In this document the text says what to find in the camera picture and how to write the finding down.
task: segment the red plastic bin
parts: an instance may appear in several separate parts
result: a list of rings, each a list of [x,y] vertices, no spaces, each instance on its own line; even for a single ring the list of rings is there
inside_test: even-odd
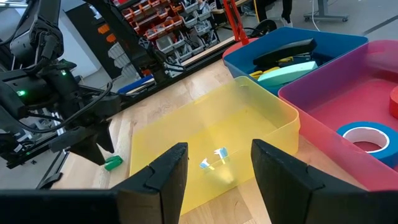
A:
[[[379,40],[283,87],[279,96],[299,110],[300,133],[368,190],[397,190],[398,172],[336,133],[355,121],[398,131],[389,95],[398,85],[398,41]]]

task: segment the yellow plastic bin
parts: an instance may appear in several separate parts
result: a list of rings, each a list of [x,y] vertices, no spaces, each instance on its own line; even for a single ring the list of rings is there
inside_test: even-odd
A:
[[[296,109],[248,77],[238,77],[134,134],[130,175],[176,143],[187,142],[184,214],[254,177],[253,139],[294,154],[299,129]],[[205,159],[209,166],[202,168]]]

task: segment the concrete floor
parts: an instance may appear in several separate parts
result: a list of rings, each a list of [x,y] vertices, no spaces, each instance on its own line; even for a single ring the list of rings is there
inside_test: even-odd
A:
[[[398,15],[398,1],[396,0],[330,0],[330,14],[349,14],[348,22],[317,22],[317,26],[322,31],[336,32],[342,34],[362,35],[370,28]],[[292,21],[294,27],[315,29],[312,22],[305,22],[303,15],[312,11],[312,2],[309,0],[294,0],[292,11]],[[280,0],[275,7],[270,10],[267,15],[269,17],[279,17],[282,12],[282,4]],[[245,27],[254,27],[256,25],[255,17],[243,17]],[[392,21],[388,25],[368,34],[369,40],[379,39],[398,39],[398,20]],[[227,39],[232,36],[232,32],[226,29],[218,31],[220,39]],[[84,79],[85,85],[100,88],[110,80],[106,72],[101,69],[97,73],[90,75]],[[126,78],[119,79],[114,90],[117,90],[127,84],[129,80]],[[27,163],[24,166],[9,170],[5,166],[5,161],[0,159],[0,189],[33,189],[42,179],[44,173],[50,166],[55,154],[46,152],[35,160],[35,165]]]

